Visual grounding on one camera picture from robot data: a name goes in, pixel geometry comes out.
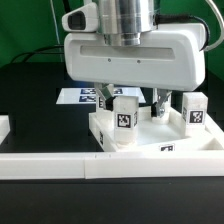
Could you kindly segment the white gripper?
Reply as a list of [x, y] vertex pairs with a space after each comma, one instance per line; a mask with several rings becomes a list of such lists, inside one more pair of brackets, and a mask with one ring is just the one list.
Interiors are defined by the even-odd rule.
[[154, 88], [151, 111], [160, 113], [171, 90], [204, 81], [204, 25], [160, 24], [156, 16], [151, 3], [88, 3], [62, 17], [67, 72], [95, 83], [104, 109], [113, 109], [113, 84]]

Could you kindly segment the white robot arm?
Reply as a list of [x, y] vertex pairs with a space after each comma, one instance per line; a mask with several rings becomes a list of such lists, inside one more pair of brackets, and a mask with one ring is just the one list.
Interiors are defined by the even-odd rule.
[[193, 91], [204, 80], [209, 31], [190, 15], [162, 15], [158, 0], [89, 0], [65, 14], [67, 72], [93, 82], [106, 108], [107, 84], [155, 88], [152, 115], [161, 117], [172, 91]]

